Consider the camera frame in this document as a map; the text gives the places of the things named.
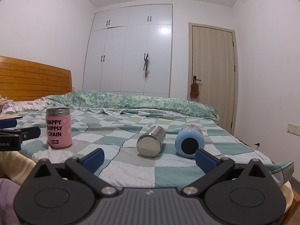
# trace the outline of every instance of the bed frame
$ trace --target bed frame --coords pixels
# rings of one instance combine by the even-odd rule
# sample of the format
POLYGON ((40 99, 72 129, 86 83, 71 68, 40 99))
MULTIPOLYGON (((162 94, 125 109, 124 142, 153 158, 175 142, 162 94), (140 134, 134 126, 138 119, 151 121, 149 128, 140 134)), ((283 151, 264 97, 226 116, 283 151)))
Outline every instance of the bed frame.
POLYGON ((0 56, 0 95, 32 101, 72 91, 71 71, 46 64, 0 56))

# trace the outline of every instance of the stainless steel thermos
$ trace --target stainless steel thermos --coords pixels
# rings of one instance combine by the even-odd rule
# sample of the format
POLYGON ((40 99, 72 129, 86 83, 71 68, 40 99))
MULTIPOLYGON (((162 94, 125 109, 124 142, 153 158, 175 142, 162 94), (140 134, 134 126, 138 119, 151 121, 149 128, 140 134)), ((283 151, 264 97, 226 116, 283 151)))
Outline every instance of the stainless steel thermos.
POLYGON ((147 158, 155 157, 160 151, 166 131, 161 126, 153 126, 137 140, 137 151, 147 158))

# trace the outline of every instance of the checkered bedsheet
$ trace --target checkered bedsheet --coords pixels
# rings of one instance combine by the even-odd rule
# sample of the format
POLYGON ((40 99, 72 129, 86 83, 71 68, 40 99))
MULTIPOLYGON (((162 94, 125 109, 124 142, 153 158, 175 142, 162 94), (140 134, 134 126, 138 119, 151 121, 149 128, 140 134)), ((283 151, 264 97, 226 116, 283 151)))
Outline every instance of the checkered bedsheet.
POLYGON ((218 158, 229 157, 237 163, 248 163, 250 159, 258 158, 278 185, 287 182, 293 173, 293 162, 272 164, 268 157, 245 146, 212 120, 134 111, 120 115, 73 109, 70 112, 73 143, 66 149, 52 149, 47 145, 46 110, 18 113, 23 115, 23 119, 18 120, 17 128, 41 128, 41 136, 24 141, 21 152, 35 162, 48 158, 52 163, 62 163, 71 156, 81 158, 96 148, 102 148, 105 161, 95 175, 113 186, 182 188, 204 175, 195 160, 179 156, 174 145, 179 130, 186 124, 194 124, 205 136, 205 150, 218 158), (166 130, 166 138, 155 158, 144 158, 138 153, 136 143, 139 136, 153 125, 162 126, 166 130))

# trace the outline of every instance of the white cabinet door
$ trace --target white cabinet door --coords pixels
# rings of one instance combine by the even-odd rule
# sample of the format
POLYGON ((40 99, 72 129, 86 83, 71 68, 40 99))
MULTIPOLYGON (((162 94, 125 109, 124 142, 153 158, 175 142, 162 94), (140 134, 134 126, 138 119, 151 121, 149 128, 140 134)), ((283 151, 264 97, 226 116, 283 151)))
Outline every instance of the white cabinet door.
POLYGON ((83 90, 99 91, 107 29, 92 31, 86 55, 83 90))
POLYGON ((172 5, 151 5, 150 24, 172 24, 172 5))
POLYGON ((169 98, 169 94, 144 93, 145 96, 169 98))
POLYGON ((127 27, 121 91, 144 92, 144 56, 147 52, 149 25, 127 27))
POLYGON ((124 91, 121 91, 120 94, 124 95, 124 96, 127 96, 127 95, 142 96, 142 95, 144 95, 143 92, 124 92, 124 91))
POLYGON ((127 26, 123 26, 110 28, 107 31, 102 66, 101 91, 120 91, 126 30, 127 26))
POLYGON ((172 25, 149 25, 149 74, 145 93, 169 93, 172 25))
POLYGON ((108 27, 127 26, 130 7, 112 9, 108 20, 108 27))
POLYGON ((148 25, 151 5, 130 7, 128 25, 148 25))
POLYGON ((95 14, 92 31, 106 29, 110 19, 110 10, 99 12, 95 14))

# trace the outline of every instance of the pillow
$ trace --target pillow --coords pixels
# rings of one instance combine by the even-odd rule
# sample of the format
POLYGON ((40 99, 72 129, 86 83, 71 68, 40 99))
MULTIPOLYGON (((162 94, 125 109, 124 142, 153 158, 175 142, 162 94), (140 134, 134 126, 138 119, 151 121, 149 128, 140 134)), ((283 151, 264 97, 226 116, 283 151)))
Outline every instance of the pillow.
POLYGON ((42 100, 14 101, 4 104, 0 114, 12 114, 18 112, 38 111, 45 109, 49 104, 42 100))

